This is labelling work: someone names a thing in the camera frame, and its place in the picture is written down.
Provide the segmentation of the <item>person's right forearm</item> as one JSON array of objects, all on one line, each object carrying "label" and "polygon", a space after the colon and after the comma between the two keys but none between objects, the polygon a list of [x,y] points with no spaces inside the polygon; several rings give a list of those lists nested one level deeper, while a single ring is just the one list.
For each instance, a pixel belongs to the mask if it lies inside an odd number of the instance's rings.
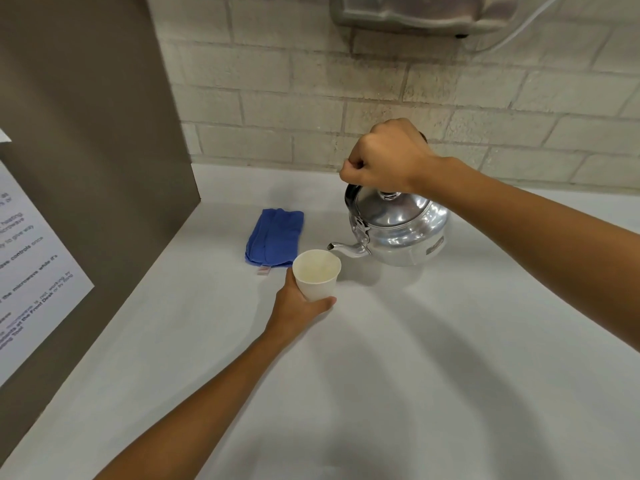
[{"label": "person's right forearm", "polygon": [[640,234],[419,152],[412,189],[444,204],[537,281],[640,352]]}]

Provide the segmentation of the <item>person's left forearm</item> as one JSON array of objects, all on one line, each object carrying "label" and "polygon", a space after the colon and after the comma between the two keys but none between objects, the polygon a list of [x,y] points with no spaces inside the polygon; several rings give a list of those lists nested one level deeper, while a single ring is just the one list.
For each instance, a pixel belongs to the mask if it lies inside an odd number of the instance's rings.
[{"label": "person's left forearm", "polygon": [[268,368],[292,341],[266,330],[213,379],[127,446],[94,480],[195,480]]}]

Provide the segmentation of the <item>silver metal kettle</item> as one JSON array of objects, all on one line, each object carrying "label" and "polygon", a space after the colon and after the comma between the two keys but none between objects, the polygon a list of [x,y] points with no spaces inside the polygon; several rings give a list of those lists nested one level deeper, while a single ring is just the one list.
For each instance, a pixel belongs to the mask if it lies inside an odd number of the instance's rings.
[{"label": "silver metal kettle", "polygon": [[344,200],[356,243],[331,242],[329,251],[409,267],[434,259],[448,242],[451,213],[433,200],[353,184],[348,184]]}]

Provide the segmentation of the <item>brown cabinet panel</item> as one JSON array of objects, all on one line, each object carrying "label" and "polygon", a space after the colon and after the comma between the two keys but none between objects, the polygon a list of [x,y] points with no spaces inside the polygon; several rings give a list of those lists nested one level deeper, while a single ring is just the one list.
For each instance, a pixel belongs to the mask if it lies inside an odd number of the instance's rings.
[{"label": "brown cabinet panel", "polygon": [[0,0],[0,150],[94,288],[0,387],[0,465],[200,202],[147,0]]}]

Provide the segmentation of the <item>person's left hand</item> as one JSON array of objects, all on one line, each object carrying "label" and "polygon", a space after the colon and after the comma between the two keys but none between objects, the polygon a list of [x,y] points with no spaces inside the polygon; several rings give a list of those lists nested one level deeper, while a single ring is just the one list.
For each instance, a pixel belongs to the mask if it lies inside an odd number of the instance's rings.
[{"label": "person's left hand", "polygon": [[303,304],[308,302],[296,284],[292,268],[288,268],[262,335],[279,350],[291,345],[317,318],[303,315]]}]

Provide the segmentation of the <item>silver wall hand dryer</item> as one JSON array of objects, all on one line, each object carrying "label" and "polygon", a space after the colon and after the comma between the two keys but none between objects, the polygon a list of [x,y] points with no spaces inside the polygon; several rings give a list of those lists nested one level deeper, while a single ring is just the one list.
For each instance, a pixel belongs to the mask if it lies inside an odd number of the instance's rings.
[{"label": "silver wall hand dryer", "polygon": [[524,0],[329,0],[336,25],[432,36],[500,31],[523,5]]}]

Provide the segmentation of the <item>white printed paper notice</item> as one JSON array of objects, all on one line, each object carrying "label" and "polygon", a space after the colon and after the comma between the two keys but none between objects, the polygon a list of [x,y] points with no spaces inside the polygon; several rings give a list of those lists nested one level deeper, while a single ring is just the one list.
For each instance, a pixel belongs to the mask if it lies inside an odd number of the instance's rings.
[{"label": "white printed paper notice", "polygon": [[0,387],[93,289],[0,161]]}]

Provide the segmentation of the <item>person's right hand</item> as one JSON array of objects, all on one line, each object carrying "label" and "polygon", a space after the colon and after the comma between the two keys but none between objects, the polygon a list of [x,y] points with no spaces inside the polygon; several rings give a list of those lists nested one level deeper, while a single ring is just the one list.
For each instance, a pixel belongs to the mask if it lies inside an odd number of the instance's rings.
[{"label": "person's right hand", "polygon": [[436,195],[434,171],[441,161],[410,120],[378,123],[356,144],[370,144],[378,152],[380,186],[373,188],[384,193]]}]

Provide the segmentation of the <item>white paper cup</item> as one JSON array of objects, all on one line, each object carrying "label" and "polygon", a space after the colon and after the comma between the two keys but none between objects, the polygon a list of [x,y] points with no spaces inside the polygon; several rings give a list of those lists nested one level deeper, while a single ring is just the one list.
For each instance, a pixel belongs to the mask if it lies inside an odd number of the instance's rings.
[{"label": "white paper cup", "polygon": [[292,263],[296,284],[308,301],[333,296],[341,268],[340,258],[327,250],[305,251]]}]

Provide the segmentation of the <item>folded blue cloth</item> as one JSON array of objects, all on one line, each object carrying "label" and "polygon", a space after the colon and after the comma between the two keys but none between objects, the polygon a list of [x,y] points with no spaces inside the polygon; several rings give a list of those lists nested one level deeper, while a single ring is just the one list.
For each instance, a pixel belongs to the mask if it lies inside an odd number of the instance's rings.
[{"label": "folded blue cloth", "polygon": [[304,222],[302,211],[263,209],[246,243],[245,261],[257,267],[291,267]]}]

